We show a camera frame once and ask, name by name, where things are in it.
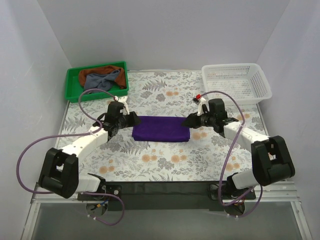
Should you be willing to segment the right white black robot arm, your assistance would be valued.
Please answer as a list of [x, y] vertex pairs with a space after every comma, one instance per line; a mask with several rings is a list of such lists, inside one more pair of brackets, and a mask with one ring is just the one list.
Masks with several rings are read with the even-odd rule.
[[198, 129], [212, 127], [231, 144], [239, 144], [251, 153], [251, 169], [234, 173], [215, 189], [217, 197], [239, 197], [248, 189], [268, 186], [295, 175], [296, 170], [283, 137], [268, 136], [244, 127], [236, 118], [228, 117], [224, 101], [214, 98], [206, 101], [197, 95], [193, 101], [198, 111], [191, 113], [182, 123], [184, 127]]

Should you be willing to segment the purple towel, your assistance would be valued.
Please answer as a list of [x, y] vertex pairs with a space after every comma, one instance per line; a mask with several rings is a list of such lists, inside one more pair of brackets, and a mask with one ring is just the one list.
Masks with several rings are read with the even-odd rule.
[[182, 126], [185, 117], [140, 116], [139, 119], [141, 123], [132, 130], [135, 141], [183, 143], [190, 139], [190, 129]]

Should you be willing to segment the grey blue towel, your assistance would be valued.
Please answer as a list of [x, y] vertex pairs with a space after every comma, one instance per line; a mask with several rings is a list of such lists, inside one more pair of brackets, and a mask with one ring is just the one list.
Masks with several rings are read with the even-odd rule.
[[115, 84], [120, 70], [113, 70], [111, 73], [99, 74], [90, 73], [86, 76], [84, 90], [99, 89], [108, 92]]

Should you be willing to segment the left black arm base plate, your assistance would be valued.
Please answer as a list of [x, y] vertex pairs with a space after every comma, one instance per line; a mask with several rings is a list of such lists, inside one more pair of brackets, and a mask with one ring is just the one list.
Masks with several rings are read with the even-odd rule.
[[105, 200], [112, 200], [114, 201], [115, 199], [110, 196], [104, 196], [102, 194], [110, 194], [114, 195], [117, 197], [121, 197], [122, 195], [122, 186], [119, 184], [100, 184], [97, 191], [95, 192], [96, 194], [99, 195], [89, 195], [89, 194], [82, 194], [78, 193], [77, 194], [77, 200], [78, 201], [105, 201]]

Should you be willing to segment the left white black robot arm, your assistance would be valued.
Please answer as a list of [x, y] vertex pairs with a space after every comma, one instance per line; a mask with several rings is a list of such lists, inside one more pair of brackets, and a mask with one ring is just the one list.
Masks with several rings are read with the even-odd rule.
[[75, 193], [97, 193], [104, 178], [88, 173], [80, 175], [79, 163], [95, 149], [106, 144], [119, 130], [141, 123], [134, 111], [129, 112], [123, 102], [113, 101], [107, 112], [94, 120], [92, 127], [73, 143], [47, 151], [38, 179], [38, 185], [65, 199]]

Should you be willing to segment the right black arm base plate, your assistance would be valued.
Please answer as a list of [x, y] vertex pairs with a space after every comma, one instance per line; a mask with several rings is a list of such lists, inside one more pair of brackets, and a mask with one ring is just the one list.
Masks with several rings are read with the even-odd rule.
[[[210, 184], [208, 186], [208, 192], [209, 192], [209, 197], [212, 200], [218, 200], [218, 190], [219, 190], [219, 185], [216, 183]], [[235, 191], [230, 191], [227, 190], [227, 187], [225, 185], [222, 186], [221, 188], [221, 199], [222, 200], [235, 200], [239, 196], [245, 193], [245, 191], [248, 190], [247, 188], [241, 189], [241, 190], [235, 190]], [[256, 194], [255, 191], [250, 191], [248, 194], [246, 194], [243, 197], [245, 200], [255, 200], [256, 199]]]

